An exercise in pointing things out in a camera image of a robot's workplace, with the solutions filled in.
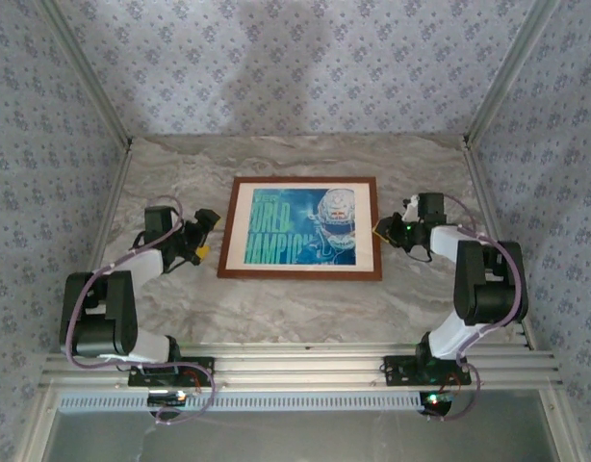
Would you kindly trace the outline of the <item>blue poster photo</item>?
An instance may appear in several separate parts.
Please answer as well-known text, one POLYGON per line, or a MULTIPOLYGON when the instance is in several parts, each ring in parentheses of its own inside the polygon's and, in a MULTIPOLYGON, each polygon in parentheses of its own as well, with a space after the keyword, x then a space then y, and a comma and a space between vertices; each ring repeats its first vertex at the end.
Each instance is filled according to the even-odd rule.
POLYGON ((256 188, 246 265, 356 265, 356 196, 350 188, 256 188))

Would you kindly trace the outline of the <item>grey metal panel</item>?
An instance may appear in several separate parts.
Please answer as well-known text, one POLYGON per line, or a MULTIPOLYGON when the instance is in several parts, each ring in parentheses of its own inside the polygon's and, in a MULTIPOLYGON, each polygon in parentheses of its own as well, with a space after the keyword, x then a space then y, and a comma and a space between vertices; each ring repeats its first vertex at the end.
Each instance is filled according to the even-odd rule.
POLYGON ((409 412, 57 416, 41 462, 559 462, 535 416, 429 422, 409 412))

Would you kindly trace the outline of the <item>aluminium side rail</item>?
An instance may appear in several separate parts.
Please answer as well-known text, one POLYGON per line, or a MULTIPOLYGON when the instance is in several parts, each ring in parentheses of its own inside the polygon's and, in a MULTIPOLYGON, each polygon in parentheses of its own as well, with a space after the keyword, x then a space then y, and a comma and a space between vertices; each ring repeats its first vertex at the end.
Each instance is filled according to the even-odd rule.
POLYGON ((466 141, 462 141, 462 143, 466 163, 475 189, 475 196, 483 214, 487 235, 497 241, 505 241, 506 236, 501 230, 501 224, 495 213, 493 195, 486 185, 485 173, 468 143, 466 141))
MULTIPOLYGON (((107 234, 116 212, 123 181, 130 163, 129 152, 116 172, 104 222, 100 225, 98 244, 92 252, 91 262, 98 264, 102 258, 107 234)), ((61 352, 66 352, 66 335, 79 293, 90 280, 92 271, 71 273, 64 284, 63 311, 59 342, 61 352)), ((71 354, 82 357, 98 357, 102 354, 127 355, 137 339, 137 316, 135 314, 132 272, 117 270, 97 278, 85 296, 75 322, 71 341, 71 354), (91 313, 95 308, 104 308, 103 313, 91 313)))

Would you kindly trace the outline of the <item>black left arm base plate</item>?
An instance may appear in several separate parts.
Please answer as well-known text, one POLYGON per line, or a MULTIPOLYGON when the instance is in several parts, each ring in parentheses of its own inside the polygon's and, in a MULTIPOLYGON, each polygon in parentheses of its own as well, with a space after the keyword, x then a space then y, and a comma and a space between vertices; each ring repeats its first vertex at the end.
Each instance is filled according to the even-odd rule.
POLYGON ((132 367, 128 375, 131 387, 210 387, 208 375, 214 374, 215 358, 211 356, 183 357, 176 365, 166 367, 132 367))

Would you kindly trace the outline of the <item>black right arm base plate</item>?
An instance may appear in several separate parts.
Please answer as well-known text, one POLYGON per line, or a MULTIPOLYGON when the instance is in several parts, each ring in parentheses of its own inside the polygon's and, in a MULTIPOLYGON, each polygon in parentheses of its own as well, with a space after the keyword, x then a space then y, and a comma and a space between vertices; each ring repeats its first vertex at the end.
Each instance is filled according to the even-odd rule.
POLYGON ((386 385, 395 386, 432 386, 470 385, 469 372, 464 372, 455 362, 433 358, 427 364, 421 364, 415 356, 385 356, 380 366, 385 376, 386 385))

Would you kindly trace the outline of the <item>aluminium mounting rail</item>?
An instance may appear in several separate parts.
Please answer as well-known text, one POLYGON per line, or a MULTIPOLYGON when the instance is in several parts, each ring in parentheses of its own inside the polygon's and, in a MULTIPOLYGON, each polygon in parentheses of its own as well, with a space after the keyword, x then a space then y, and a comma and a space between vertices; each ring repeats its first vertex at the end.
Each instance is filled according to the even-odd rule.
MULTIPOLYGON (((208 344, 184 345, 185 356, 215 359, 224 391, 367 391, 386 387, 383 358, 411 355, 413 345, 208 344)), ((563 386, 553 354, 520 343, 482 342, 467 352, 482 389, 544 390, 563 386)))

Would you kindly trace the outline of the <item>aluminium corner post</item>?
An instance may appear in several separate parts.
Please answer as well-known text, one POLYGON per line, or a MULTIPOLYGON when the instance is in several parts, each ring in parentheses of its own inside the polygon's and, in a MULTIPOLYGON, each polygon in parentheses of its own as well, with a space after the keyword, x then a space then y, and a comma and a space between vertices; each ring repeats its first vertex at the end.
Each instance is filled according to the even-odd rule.
POLYGON ((489 90, 475 112, 469 129, 464 134, 464 143, 468 149, 473 150, 489 128, 560 3, 561 0, 533 0, 489 90))
POLYGON ((129 134, 116 113, 116 108, 103 90, 97 74, 92 69, 90 60, 84 53, 74 30, 67 23, 57 1, 33 1, 107 130, 119 147, 128 149, 130 146, 129 134))

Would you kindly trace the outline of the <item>aluminium frame leg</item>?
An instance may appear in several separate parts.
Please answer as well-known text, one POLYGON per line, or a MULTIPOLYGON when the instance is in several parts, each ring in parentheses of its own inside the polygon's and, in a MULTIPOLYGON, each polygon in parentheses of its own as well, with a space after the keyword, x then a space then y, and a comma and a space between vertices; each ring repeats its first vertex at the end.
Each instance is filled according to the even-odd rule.
POLYGON ((41 462, 48 445, 60 398, 54 391, 39 391, 18 440, 13 462, 41 462))
POLYGON ((559 462, 588 462, 578 423, 567 394, 562 390, 540 390, 539 396, 559 462))

